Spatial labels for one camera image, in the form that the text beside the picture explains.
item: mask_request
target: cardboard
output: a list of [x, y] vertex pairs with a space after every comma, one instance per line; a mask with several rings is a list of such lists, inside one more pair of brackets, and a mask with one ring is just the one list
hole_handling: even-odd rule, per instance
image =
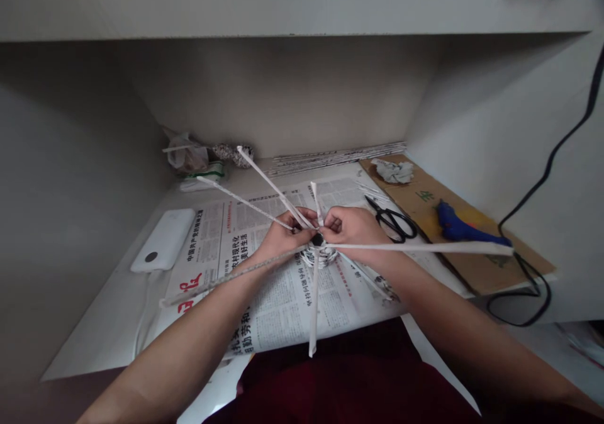
[[[381, 160], [398, 163], [408, 161], [404, 155], [388, 155]], [[470, 204], [442, 185], [430, 174], [413, 163], [413, 180], [409, 184], [390, 184], [382, 180], [371, 160], [360, 160], [359, 163], [369, 177], [405, 212], [432, 243], [447, 243], [441, 235], [436, 205], [443, 199], [454, 209], [457, 216], [467, 224], [483, 232], [499, 235], [497, 223], [478, 211]], [[504, 230], [515, 250], [541, 274], [551, 273], [555, 267], [518, 239], [514, 234]], [[475, 254], [446, 254], [442, 260], [451, 271], [477, 295], [492, 294], [502, 289], [515, 286], [527, 279], [513, 257], [499, 257]]]

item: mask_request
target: crumpled paper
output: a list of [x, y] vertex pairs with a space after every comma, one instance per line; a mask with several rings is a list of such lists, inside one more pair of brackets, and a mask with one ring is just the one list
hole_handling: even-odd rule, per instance
[[400, 162], [399, 164], [373, 159], [377, 173], [388, 183], [409, 183], [413, 178], [413, 163]]

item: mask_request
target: blue glue gun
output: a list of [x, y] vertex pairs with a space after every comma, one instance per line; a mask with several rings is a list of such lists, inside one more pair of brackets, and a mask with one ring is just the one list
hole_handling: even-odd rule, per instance
[[455, 214], [455, 210], [442, 199], [436, 207], [436, 212], [439, 214], [439, 224], [442, 228], [442, 236], [453, 242], [462, 240], [473, 240], [476, 242], [493, 242], [500, 245], [511, 246], [512, 243], [505, 237], [496, 237], [486, 232], [474, 229], [472, 226], [464, 223]]

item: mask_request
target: black scissors handle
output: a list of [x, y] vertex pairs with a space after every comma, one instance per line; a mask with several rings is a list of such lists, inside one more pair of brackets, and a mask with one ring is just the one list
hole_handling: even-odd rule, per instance
[[[392, 211], [390, 209], [384, 210], [375, 201], [369, 199], [367, 196], [365, 196], [365, 199], [367, 199], [367, 202], [369, 203], [369, 205], [371, 205], [373, 207], [373, 209], [376, 211], [377, 222], [384, 223], [386, 226], [388, 226], [390, 229], [392, 229], [394, 232], [396, 232], [396, 234], [401, 238], [400, 240], [395, 240], [394, 238], [389, 237], [390, 240], [392, 240], [394, 243], [404, 243], [405, 240], [407, 240], [408, 238], [417, 237], [417, 228], [415, 227], [415, 223], [413, 222], [413, 220], [411, 218], [409, 218], [406, 215], [402, 215], [401, 213]], [[409, 225], [409, 227], [411, 228], [410, 234], [405, 232], [402, 229], [402, 227], [395, 220], [395, 218], [394, 218], [395, 216], [401, 218], [401, 220], [403, 220], [405, 223], [407, 223]]]

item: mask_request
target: white power bank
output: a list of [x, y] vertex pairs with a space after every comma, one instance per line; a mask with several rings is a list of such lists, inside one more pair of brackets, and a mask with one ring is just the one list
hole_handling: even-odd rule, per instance
[[151, 235], [132, 263], [134, 273], [169, 270], [174, 266], [178, 253], [195, 219], [195, 210], [168, 210], [160, 218]]

